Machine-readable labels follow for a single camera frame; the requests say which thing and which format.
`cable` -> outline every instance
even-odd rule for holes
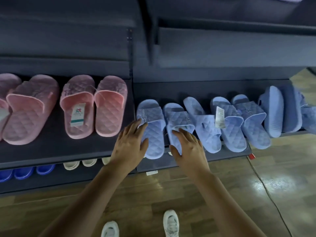
[[[271,200],[271,202],[274,204],[274,206],[276,207],[277,211],[279,212],[279,215],[280,215],[280,217],[281,217],[281,219],[282,219],[282,221],[283,221],[283,223],[284,223],[286,229],[288,230],[290,236],[293,237],[293,235],[292,235],[290,229],[289,229],[288,226],[286,225],[286,223],[285,223],[285,221],[284,221],[284,219],[283,219],[283,217],[282,217],[282,215],[281,215],[281,212],[280,212],[278,206],[277,206],[276,203],[273,201],[273,199],[272,199],[272,197],[271,197],[271,195],[270,195],[270,193],[269,193],[267,187],[266,187],[265,184],[263,183],[261,177],[259,176],[259,174],[258,174],[257,170],[255,169],[255,167],[252,165],[252,163],[251,163],[251,161],[250,161],[250,159],[249,159],[248,156],[247,156],[247,160],[248,160],[248,162],[249,162],[249,164],[250,164],[252,170],[255,172],[256,176],[257,176],[258,179],[261,181],[261,183],[262,183],[262,185],[263,185],[263,187],[264,187],[264,189],[265,189],[265,191],[266,191],[266,193],[267,193],[269,199]]]

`paper tag with green stripe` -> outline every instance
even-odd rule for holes
[[[81,126],[84,123],[84,108],[86,103],[74,105],[72,108],[70,126]]]

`purple object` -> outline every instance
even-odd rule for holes
[[[13,171],[14,178],[16,179],[26,179],[33,174],[34,167],[25,167],[25,168],[18,168]]]
[[[1,170],[0,171],[0,182],[5,182],[12,178],[13,170]]]
[[[36,172],[39,175],[47,175],[50,172],[52,172],[54,168],[55,168],[55,164],[53,164],[53,165],[37,166],[36,167]]]

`forearm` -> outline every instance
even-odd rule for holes
[[[71,204],[40,237],[90,236],[117,186],[126,175],[112,164],[104,166]]]
[[[211,209],[219,231],[224,237],[265,236],[215,175],[210,172],[201,173],[195,184]]]

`person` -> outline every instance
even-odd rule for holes
[[[132,122],[118,135],[110,162],[90,182],[78,199],[55,219],[40,237],[88,237],[91,236],[106,205],[117,186],[143,159],[148,139],[141,142],[147,123],[138,127],[141,120]],[[189,179],[196,185],[212,212],[219,232],[224,237],[265,234],[247,216],[225,189],[219,178],[213,175],[207,163],[203,146],[192,134],[182,129],[172,131],[179,139],[182,155],[170,146],[172,156]],[[174,210],[163,217],[167,237],[179,236],[180,223]],[[101,237],[118,237],[116,222],[105,224]]]

